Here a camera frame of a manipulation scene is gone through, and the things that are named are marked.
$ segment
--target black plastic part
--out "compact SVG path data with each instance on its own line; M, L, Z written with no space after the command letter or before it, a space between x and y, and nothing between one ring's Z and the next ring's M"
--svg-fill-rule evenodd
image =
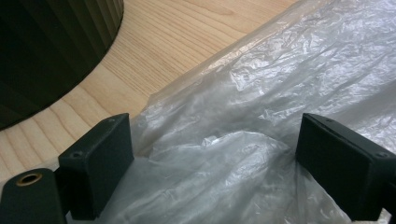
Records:
M0 204L0 223L66 223L53 172L36 169L8 180Z
M387 183L382 193L382 204L388 212L393 215L393 221L396 217L396 179L392 183Z
M1 224L63 224L95 219L106 206L134 156L128 114L104 119L67 149L54 173L36 169L6 183Z
M0 1L0 130L72 90L116 38L122 0Z
M73 180L73 219L99 217L134 159L128 114L99 122L60 157L60 171Z
M393 153L332 119L304 114L296 158L352 220L378 219L396 170Z

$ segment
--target black plastic bracket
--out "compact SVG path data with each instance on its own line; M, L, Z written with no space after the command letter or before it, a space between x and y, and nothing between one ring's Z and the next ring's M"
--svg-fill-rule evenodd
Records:
M304 114L297 161L352 220L396 215L396 155L332 119Z
M5 184L0 223L66 223L99 217L133 161L128 114L104 119L59 156L60 168L35 169Z

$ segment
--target brass insert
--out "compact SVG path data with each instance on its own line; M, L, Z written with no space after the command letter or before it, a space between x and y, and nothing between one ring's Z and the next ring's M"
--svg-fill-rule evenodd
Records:
M26 187L29 185L33 185L35 182L39 181L41 177L43 177L43 175L40 173L32 173L29 175L24 175L17 181L17 186Z

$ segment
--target packaging material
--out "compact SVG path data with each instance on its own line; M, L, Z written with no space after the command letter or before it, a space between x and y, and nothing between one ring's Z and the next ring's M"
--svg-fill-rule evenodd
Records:
M389 0L304 0L157 93L95 223L350 222L294 159L301 117L396 152L395 15Z

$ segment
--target wooden board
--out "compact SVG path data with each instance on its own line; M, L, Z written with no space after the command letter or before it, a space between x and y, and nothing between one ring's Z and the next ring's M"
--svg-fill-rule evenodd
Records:
M133 117L149 96L295 0L124 0L106 57L61 100L0 132L0 182L71 146L101 119Z

